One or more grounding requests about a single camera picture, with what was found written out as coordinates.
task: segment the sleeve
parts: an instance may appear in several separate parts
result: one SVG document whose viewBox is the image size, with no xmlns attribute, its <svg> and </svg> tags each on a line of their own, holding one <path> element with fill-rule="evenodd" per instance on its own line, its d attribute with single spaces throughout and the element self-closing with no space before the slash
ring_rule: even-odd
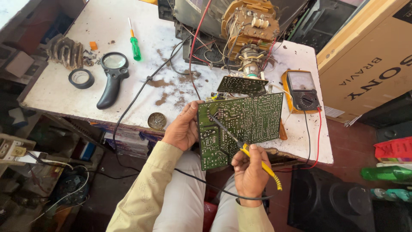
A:
<svg viewBox="0 0 412 232">
<path fill-rule="evenodd" d="M 163 206 L 166 185 L 183 151 L 159 141 L 139 176 L 118 203 L 107 232 L 152 231 Z"/>
<path fill-rule="evenodd" d="M 263 204 L 259 207 L 249 208 L 241 206 L 239 199 L 236 199 L 236 202 L 239 232 L 274 232 L 273 226 L 267 217 Z"/>
</svg>

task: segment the white trousers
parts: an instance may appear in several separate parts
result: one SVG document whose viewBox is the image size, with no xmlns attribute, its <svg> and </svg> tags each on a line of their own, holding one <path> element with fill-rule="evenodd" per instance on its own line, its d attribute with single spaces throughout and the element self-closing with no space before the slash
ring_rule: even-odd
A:
<svg viewBox="0 0 412 232">
<path fill-rule="evenodd" d="M 200 157 L 190 151 L 183 153 L 176 168 L 205 180 L 206 171 L 201 170 Z M 237 194 L 233 176 L 224 189 Z M 203 201 L 206 184 L 174 170 L 171 182 L 166 186 L 164 203 L 153 231 L 156 232 L 202 232 Z M 218 212 L 210 232 L 234 232 L 239 230 L 236 197 L 220 193 Z"/>
</svg>

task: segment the analog multimeter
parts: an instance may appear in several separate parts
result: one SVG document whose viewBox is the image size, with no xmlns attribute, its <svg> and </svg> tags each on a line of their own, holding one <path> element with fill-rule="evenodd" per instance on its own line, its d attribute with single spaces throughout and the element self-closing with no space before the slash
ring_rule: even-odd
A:
<svg viewBox="0 0 412 232">
<path fill-rule="evenodd" d="M 283 88 L 290 95 L 286 95 L 289 110 L 293 114 L 314 114 L 318 112 L 319 104 L 317 91 L 309 71 L 287 70 L 282 75 Z"/>
</svg>

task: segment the white table top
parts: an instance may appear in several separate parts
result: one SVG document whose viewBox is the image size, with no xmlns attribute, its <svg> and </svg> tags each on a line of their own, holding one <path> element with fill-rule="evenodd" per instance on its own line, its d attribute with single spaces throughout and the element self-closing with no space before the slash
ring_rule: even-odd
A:
<svg viewBox="0 0 412 232">
<path fill-rule="evenodd" d="M 0 31 L 30 0 L 0 0 Z"/>
<path fill-rule="evenodd" d="M 133 30 L 139 41 L 142 61 L 133 60 L 130 32 L 127 17 L 131 18 Z M 130 77 L 124 79 L 116 103 L 108 109 L 98 110 L 99 101 L 106 85 L 107 77 L 100 65 L 85 67 L 95 78 L 93 86 L 80 90 L 68 81 L 68 71 L 63 65 L 49 62 L 49 65 L 38 78 L 23 102 L 24 107 L 30 107 L 51 114 L 82 118 L 87 121 L 107 121 L 116 123 L 123 111 L 130 104 L 142 86 L 146 77 L 169 58 L 170 53 L 181 40 L 175 38 L 173 22 L 158 18 L 157 6 L 136 0 L 125 0 L 122 4 L 111 0 L 90 0 L 83 12 L 72 25 L 67 36 L 75 42 L 81 42 L 89 49 L 89 41 L 96 41 L 100 52 L 98 57 L 107 52 L 121 52 L 129 60 Z M 287 69 L 307 70 L 312 73 L 318 98 L 323 106 L 316 55 L 313 48 L 288 41 L 274 52 L 278 61 L 272 72 L 267 72 L 265 78 L 270 84 L 280 86 L 281 75 Z M 182 59 L 181 51 L 174 57 L 173 65 L 177 70 L 184 71 L 188 64 Z M 192 70 L 201 73 L 195 79 L 195 84 L 202 99 L 210 96 L 216 89 L 227 70 L 207 66 L 192 65 Z M 197 100 L 189 77 L 180 76 L 170 67 L 162 68 L 154 76 L 153 82 L 143 89 L 139 98 L 122 120 L 122 124 L 149 128 L 147 119 L 151 113 L 160 112 L 166 115 L 167 125 L 180 113 L 190 101 Z M 325 113 L 322 112 L 322 129 L 320 138 L 319 162 L 333 163 L 328 128 Z M 286 99 L 283 101 L 282 118 L 285 121 L 289 115 Z M 317 137 L 319 130 L 319 115 L 308 115 L 308 126 L 311 135 L 311 160 L 316 159 Z M 261 143 L 265 148 L 274 147 L 302 158 L 308 157 L 309 144 L 303 114 L 293 114 L 285 124 L 288 140 L 280 139 Z"/>
</svg>

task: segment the green circuit board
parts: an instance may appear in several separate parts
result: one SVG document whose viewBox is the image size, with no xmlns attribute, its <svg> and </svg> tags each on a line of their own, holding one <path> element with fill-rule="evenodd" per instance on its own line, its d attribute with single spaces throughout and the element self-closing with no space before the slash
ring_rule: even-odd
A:
<svg viewBox="0 0 412 232">
<path fill-rule="evenodd" d="M 209 116 L 217 118 L 237 139 L 249 144 L 279 138 L 283 93 L 199 104 L 197 113 L 202 170 L 230 164 L 236 142 Z"/>
<path fill-rule="evenodd" d="M 241 93 L 255 95 L 265 90 L 268 80 L 224 76 L 220 82 L 218 92 Z"/>
</svg>

